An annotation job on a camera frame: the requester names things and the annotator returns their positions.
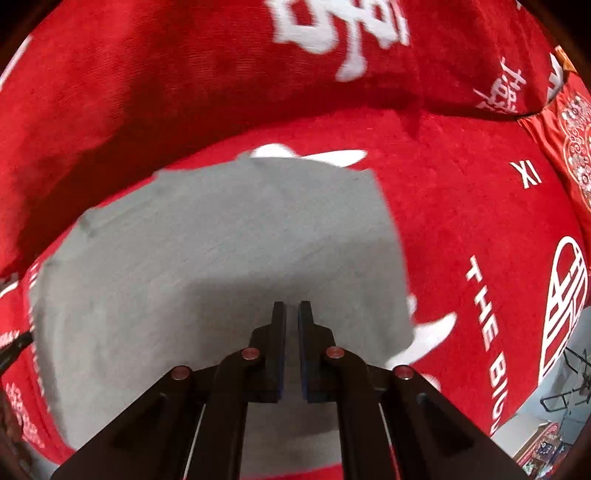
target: decorative pattern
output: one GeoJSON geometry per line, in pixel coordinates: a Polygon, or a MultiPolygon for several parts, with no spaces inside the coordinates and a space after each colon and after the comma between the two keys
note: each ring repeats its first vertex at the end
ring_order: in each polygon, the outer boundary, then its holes
{"type": "Polygon", "coordinates": [[[559,112],[558,121],[566,136],[564,162],[579,186],[583,203],[591,212],[591,105],[583,96],[575,94],[559,112]]]}
{"type": "Polygon", "coordinates": [[[29,413],[22,401],[21,390],[14,383],[11,383],[6,386],[6,395],[8,396],[12,409],[17,416],[19,424],[22,425],[22,434],[24,437],[39,448],[45,448],[45,444],[39,437],[37,427],[29,418],[29,413]]]}

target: screw head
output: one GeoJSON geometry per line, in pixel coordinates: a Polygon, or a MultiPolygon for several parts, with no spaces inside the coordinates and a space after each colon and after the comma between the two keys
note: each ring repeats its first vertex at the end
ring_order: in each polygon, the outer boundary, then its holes
{"type": "Polygon", "coordinates": [[[337,360],[345,356],[345,350],[339,346],[330,346],[326,349],[326,356],[337,360]]]}
{"type": "Polygon", "coordinates": [[[258,351],[257,348],[248,347],[242,351],[242,358],[244,360],[256,360],[261,353],[258,351]]]}
{"type": "Polygon", "coordinates": [[[410,380],[412,377],[414,377],[414,370],[408,365],[398,365],[396,368],[394,368],[394,375],[396,375],[401,380],[410,380]]]}
{"type": "Polygon", "coordinates": [[[173,368],[171,376],[174,380],[185,380],[191,374],[191,369],[186,365],[179,365],[173,368]]]}

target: red fabric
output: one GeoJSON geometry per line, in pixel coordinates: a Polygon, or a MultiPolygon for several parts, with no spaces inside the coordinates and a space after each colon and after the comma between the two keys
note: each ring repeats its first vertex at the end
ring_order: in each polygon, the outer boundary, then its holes
{"type": "MultiPolygon", "coordinates": [[[[415,321],[457,314],[452,334],[415,365],[489,433],[495,403],[504,421],[537,385],[553,256],[565,236],[581,236],[559,181],[517,124],[434,113],[507,119],[511,105],[539,110],[552,86],[550,45],[513,0],[400,0],[408,41],[389,3],[396,41],[332,12],[334,44],[314,53],[278,43],[269,8],[278,3],[65,0],[0,92],[0,272],[23,273],[84,210],[187,155],[173,167],[272,142],[300,155],[367,150],[353,168],[375,170],[396,219],[415,321]],[[366,69],[339,81],[355,27],[366,69]],[[490,96],[495,85],[514,101],[494,95],[483,106],[475,90],[490,96]],[[523,158],[542,179],[528,190],[509,165],[523,158]],[[482,281],[466,278],[472,256],[482,281]],[[499,327],[488,351],[474,302],[484,285],[499,327]],[[509,381],[493,389],[489,368],[501,352],[509,381]]],[[[314,5],[294,2],[299,24],[312,22],[314,5]]],[[[28,327],[34,268],[27,275],[0,300],[0,332],[28,327]]],[[[25,408],[27,439],[35,444],[36,434],[36,447],[60,463],[71,451],[47,414],[34,360],[26,353],[3,381],[19,389],[13,405],[25,408]]]]}
{"type": "Polygon", "coordinates": [[[591,251],[591,95],[571,73],[551,103],[519,122],[556,169],[591,251]]]}
{"type": "MultiPolygon", "coordinates": [[[[300,24],[312,4],[294,3],[300,24]]],[[[403,112],[411,134],[425,110],[482,116],[474,89],[490,95],[503,58],[527,81],[517,111],[544,105],[551,48],[514,0],[399,5],[409,45],[382,48],[354,23],[366,73],[338,82],[352,42],[332,14],[335,45],[313,54],[274,42],[262,0],[65,0],[0,93],[0,274],[105,196],[258,125],[363,105],[403,112]]]]}

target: white chinese character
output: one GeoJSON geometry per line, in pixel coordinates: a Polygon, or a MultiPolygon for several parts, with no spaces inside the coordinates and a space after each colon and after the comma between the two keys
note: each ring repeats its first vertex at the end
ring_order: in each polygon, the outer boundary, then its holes
{"type": "Polygon", "coordinates": [[[485,95],[476,89],[474,93],[484,100],[476,105],[477,108],[487,109],[491,112],[503,111],[506,113],[517,113],[517,92],[521,91],[521,85],[526,85],[525,78],[521,76],[521,70],[514,72],[505,65],[505,57],[501,59],[501,68],[503,73],[497,78],[491,86],[491,94],[485,95]]]}
{"type": "Polygon", "coordinates": [[[347,56],[336,73],[339,82],[350,82],[363,76],[367,70],[367,60],[361,49],[361,29],[378,39],[381,48],[389,48],[399,41],[409,45],[408,24],[402,16],[397,0],[306,0],[312,17],[312,25],[298,25],[291,10],[295,0],[265,0],[272,13],[275,24],[274,41],[277,43],[297,43],[305,51],[322,55],[336,48],[338,36],[331,15],[347,23],[347,56]]]}
{"type": "Polygon", "coordinates": [[[554,71],[548,77],[548,81],[552,84],[552,87],[548,87],[548,94],[546,95],[547,103],[550,103],[554,99],[564,85],[564,71],[560,63],[558,63],[558,59],[552,54],[550,54],[550,63],[554,71]]]}

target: gray towel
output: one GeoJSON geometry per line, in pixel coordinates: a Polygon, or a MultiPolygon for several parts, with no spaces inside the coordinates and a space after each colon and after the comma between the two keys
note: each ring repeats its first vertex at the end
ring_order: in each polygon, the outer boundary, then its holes
{"type": "Polygon", "coordinates": [[[46,397],[81,447],[166,371],[214,365],[290,305],[285,394],[251,404],[243,478],[340,462],[336,408],[301,398],[295,308],[383,366],[412,341],[405,268],[370,171],[250,158],[86,212],[31,292],[46,397]]]}

